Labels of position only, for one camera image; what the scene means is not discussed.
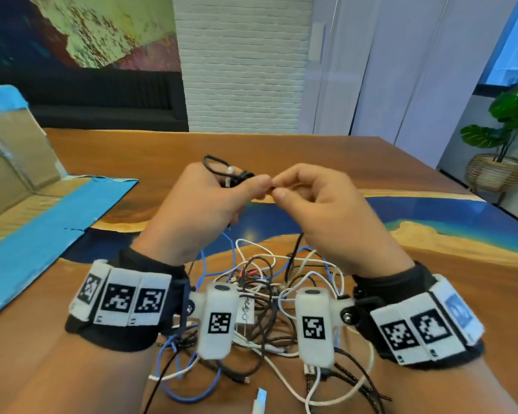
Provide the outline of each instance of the window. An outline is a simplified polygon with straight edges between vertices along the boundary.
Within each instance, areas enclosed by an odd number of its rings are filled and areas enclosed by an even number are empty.
[[[479,81],[480,84],[518,84],[518,4]]]

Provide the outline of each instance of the hand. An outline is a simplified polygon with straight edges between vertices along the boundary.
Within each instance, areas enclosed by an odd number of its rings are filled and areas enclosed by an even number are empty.
[[[212,167],[227,170],[220,164]],[[248,202],[262,199],[272,187],[267,174],[231,188],[221,187],[224,182],[224,177],[209,172],[201,163],[187,166],[132,249],[166,264],[190,262],[229,223],[237,222]]]
[[[273,185],[272,197],[301,226],[306,242],[345,273],[379,277],[414,266],[347,174],[297,164]]]

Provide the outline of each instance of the plant pot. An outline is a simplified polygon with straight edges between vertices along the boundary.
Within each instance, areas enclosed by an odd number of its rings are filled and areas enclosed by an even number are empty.
[[[466,166],[466,180],[473,187],[503,193],[518,184],[518,159],[505,157],[498,163],[495,154],[477,154]]]

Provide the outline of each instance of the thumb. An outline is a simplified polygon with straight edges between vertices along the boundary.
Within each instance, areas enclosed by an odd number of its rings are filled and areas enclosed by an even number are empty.
[[[298,224],[302,224],[306,218],[307,208],[310,202],[302,198],[298,193],[284,187],[278,187],[271,193],[276,204],[290,214]]]
[[[261,174],[247,179],[238,186],[227,189],[233,199],[235,209],[241,208],[253,199],[260,198],[272,187],[272,178],[268,174]]]

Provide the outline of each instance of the qr code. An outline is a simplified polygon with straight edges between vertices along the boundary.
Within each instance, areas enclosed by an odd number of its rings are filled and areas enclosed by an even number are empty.
[[[381,325],[380,330],[395,352],[420,345],[404,320]]]
[[[90,305],[92,302],[92,298],[96,293],[96,289],[100,284],[100,278],[98,276],[94,276],[92,273],[88,273],[87,278],[84,279],[83,286],[81,291],[77,295],[77,298],[83,301],[84,303]]]
[[[207,332],[209,334],[227,334],[231,315],[231,313],[211,313]]]
[[[165,289],[152,289],[143,287],[136,298],[135,313],[158,313],[161,302],[165,296]]]
[[[102,310],[128,313],[135,290],[136,287],[134,286],[118,285],[116,283],[108,284],[104,293]]]
[[[322,317],[303,317],[303,335],[305,338],[325,340],[324,320]]]
[[[470,324],[470,321],[474,319],[470,308],[468,308],[457,294],[449,296],[445,301],[445,306],[453,314],[453,317],[455,317],[455,320],[457,320],[461,328],[466,328],[466,326]]]
[[[452,335],[445,325],[445,321],[434,308],[414,315],[410,320],[426,344],[434,343]]]

